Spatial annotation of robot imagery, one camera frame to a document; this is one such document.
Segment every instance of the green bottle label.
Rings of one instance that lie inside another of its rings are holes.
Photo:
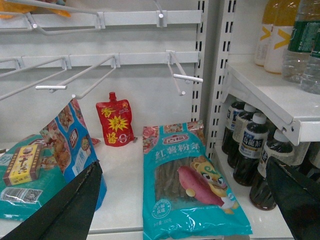
[[[288,50],[296,53],[311,53],[319,28],[320,21],[296,21]]]
[[[311,56],[320,59],[320,29],[316,34],[314,40],[314,48],[312,49]]]

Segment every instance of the food package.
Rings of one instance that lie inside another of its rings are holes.
[[[143,239],[252,234],[201,121],[143,128]]]
[[[28,145],[44,147],[39,178],[12,186],[6,186],[3,180],[0,181],[1,219],[26,220],[67,185],[55,158],[40,134],[26,137],[0,156],[0,175],[5,174],[16,149]]]
[[[98,102],[95,105],[102,125],[104,143],[121,147],[135,139],[131,127],[131,107],[126,99],[118,101],[113,91],[109,93],[109,99],[109,102]]]
[[[50,4],[58,4],[64,6],[66,4],[66,0],[37,0],[45,3]],[[0,12],[9,12],[9,13],[29,13],[32,11],[37,10],[37,6],[31,6],[27,4],[20,4],[20,3],[13,3],[13,2],[6,2],[4,0],[0,0]],[[71,17],[70,13],[65,10],[58,10],[53,8],[47,8],[49,11],[58,14],[63,17]],[[14,15],[0,15],[0,19],[10,19],[13,18]]]
[[[29,13],[35,11],[36,6],[30,6],[20,3],[6,2],[5,0],[0,0],[0,12],[10,12],[10,13]],[[0,15],[0,19],[10,19],[14,15]]]
[[[5,185],[12,186],[37,180],[43,155],[42,144],[18,147],[3,175]]]
[[[40,134],[67,183],[98,159],[76,99],[72,99]],[[102,176],[96,209],[101,206],[106,192],[107,186]]]

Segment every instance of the sweet potato vermicelli bag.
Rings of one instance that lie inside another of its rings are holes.
[[[250,223],[206,157],[201,121],[143,128],[143,239],[249,235]]]

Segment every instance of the white shelf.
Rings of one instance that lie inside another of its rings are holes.
[[[215,145],[215,153],[212,159],[217,160],[222,175],[226,178],[233,194],[238,200],[240,206],[245,212],[253,234],[251,240],[293,240],[293,236],[278,208],[276,206],[270,211],[264,211],[256,208],[250,201],[249,193],[251,187],[238,184],[234,178],[234,169],[228,165],[228,156],[221,150],[221,146]]]
[[[159,25],[157,11],[132,12],[97,12],[101,16],[101,29],[111,26],[132,25]],[[171,24],[199,24],[201,23],[201,10],[163,11],[165,26]],[[71,17],[61,17],[57,14],[32,14],[36,24],[41,28],[95,28],[97,16],[87,13],[72,13]],[[20,30],[28,27],[25,15],[21,14],[9,19],[0,19],[0,29]]]
[[[174,50],[167,50],[174,52],[179,63],[197,63],[199,60],[198,51],[175,52]],[[87,67],[92,66],[100,61],[114,55],[117,68],[121,65],[150,65],[150,64],[168,64],[170,60],[169,52],[142,52],[142,53],[111,53],[111,54],[95,54],[95,55],[60,55],[60,56],[12,56],[0,57],[0,69],[13,69],[18,62],[20,67],[17,69],[29,68],[34,65],[40,65],[43,62],[53,61],[54,59],[61,58],[48,64],[38,66],[38,68],[64,68],[72,67]],[[112,66],[113,59],[105,61],[101,66]]]
[[[294,144],[320,141],[320,95],[267,73],[252,62],[227,65],[222,100],[228,94],[260,109]]]
[[[125,147],[106,146],[101,139],[95,147],[100,160],[107,193],[102,206],[94,213],[88,240],[143,239],[143,144],[139,136],[136,143],[130,142]],[[10,148],[14,143],[1,144],[1,148]],[[271,211],[255,208],[249,200],[249,187],[237,184],[233,169],[227,163],[220,147],[216,147],[220,169],[226,177],[233,193],[247,215],[253,234],[250,239],[291,240],[293,239],[278,207]],[[9,233],[20,224],[19,221],[0,219],[0,237]],[[248,236],[229,236],[226,240],[247,239]],[[201,240],[203,237],[185,238]]]

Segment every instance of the bottle cap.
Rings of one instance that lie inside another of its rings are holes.
[[[109,92],[109,100],[110,101],[116,101],[117,100],[116,93],[114,91]]]
[[[279,142],[287,143],[289,139],[282,133],[280,129],[275,130],[273,138]]]
[[[254,106],[251,106],[250,104],[246,103],[244,105],[244,110],[246,112],[250,112],[250,113],[253,113],[254,111],[256,111],[256,108]]]
[[[255,122],[256,124],[265,124],[267,120],[266,115],[263,113],[255,113],[253,114],[252,121]]]

